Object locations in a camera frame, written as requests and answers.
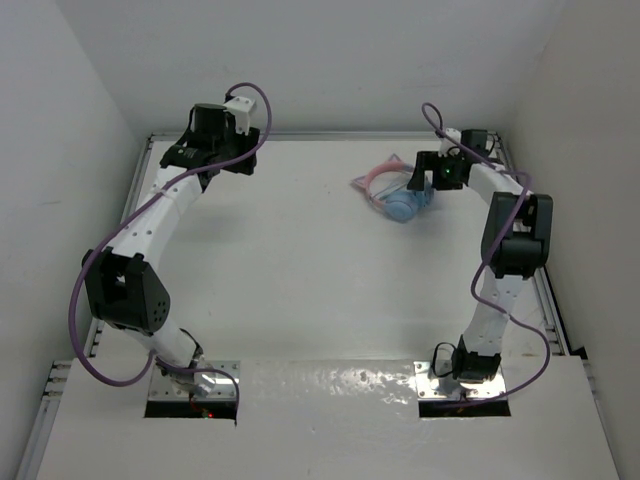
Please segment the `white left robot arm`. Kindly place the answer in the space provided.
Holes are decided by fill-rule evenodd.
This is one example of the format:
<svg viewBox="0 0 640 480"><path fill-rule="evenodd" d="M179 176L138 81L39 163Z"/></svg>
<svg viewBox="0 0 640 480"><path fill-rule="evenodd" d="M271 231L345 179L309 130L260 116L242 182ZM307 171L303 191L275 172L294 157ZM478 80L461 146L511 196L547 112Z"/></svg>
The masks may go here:
<svg viewBox="0 0 640 480"><path fill-rule="evenodd" d="M93 317L178 368L191 366L199 346L171 319L171 298L157 269L181 217L212 178L220 170L253 173L252 150L260 135L250 124L254 109L254 100L241 96L229 96L222 105L195 105L186 131L164 153L142 206L87 270Z"/></svg>

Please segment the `pink blue cat-ear headphones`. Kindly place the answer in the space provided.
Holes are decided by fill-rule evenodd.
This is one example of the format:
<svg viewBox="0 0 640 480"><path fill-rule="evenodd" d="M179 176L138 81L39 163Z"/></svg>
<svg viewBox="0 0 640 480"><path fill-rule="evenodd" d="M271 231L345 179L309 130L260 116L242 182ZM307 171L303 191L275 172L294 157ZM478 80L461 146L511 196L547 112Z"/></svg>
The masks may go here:
<svg viewBox="0 0 640 480"><path fill-rule="evenodd" d="M415 218L432 201L434 190L426 178L424 191L409 191L408 183L391 183L379 193L371 192L374 181L385 174L398 173L404 176L413 174L414 167L392 154L382 164L374 167L367 174L351 180L352 187L363 193L366 200L389 219L406 223Z"/></svg>

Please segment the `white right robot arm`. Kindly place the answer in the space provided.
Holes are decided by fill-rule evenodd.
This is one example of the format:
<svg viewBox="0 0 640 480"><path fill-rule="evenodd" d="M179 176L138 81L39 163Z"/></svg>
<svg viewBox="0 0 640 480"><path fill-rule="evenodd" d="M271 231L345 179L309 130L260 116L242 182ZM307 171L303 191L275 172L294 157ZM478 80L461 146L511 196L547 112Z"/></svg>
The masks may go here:
<svg viewBox="0 0 640 480"><path fill-rule="evenodd" d="M549 257L553 200L533 193L524 173L510 171L465 145L462 132L439 129L437 136L437 152L417 154L408 189L418 190L431 173L434 190L468 187L489 206L481 265L471 285L476 310L455 347L450 373L463 383L481 383L498 373L502 337L517 296Z"/></svg>

